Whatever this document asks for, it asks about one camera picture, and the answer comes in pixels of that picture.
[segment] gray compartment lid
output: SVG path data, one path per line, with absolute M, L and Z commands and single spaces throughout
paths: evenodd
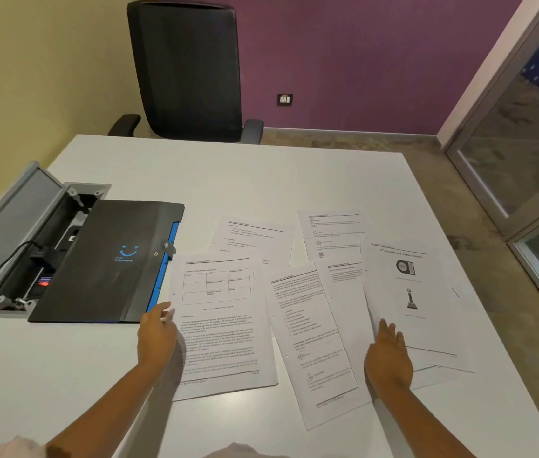
M 17 246 L 34 237 L 65 191 L 66 187 L 38 162 L 30 163 L 0 199 L 0 264 Z M 0 278 L 9 265 L 0 271 Z

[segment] purple wall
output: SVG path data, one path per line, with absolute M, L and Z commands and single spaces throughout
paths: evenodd
M 236 9 L 245 118 L 422 134 L 439 131 L 521 2 L 194 1 Z

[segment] office chair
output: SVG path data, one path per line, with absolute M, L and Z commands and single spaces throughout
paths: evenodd
M 263 121 L 242 126 L 235 9 L 135 1 L 127 6 L 132 50 L 151 130 L 163 138 L 259 144 Z M 126 114 L 109 136 L 134 136 Z

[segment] electrical outlet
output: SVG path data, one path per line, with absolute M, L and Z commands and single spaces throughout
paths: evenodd
M 293 95 L 278 93 L 278 106 L 292 106 Z

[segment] chair armrest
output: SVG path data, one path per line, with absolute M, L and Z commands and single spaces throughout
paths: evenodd
M 117 122 L 114 123 L 113 128 L 108 132 L 110 137 L 133 137 L 134 129 L 140 122 L 140 115 L 138 114 L 123 114 Z
M 263 121 L 258 119 L 249 119 L 244 123 L 240 143 L 245 145 L 258 145 L 263 136 Z

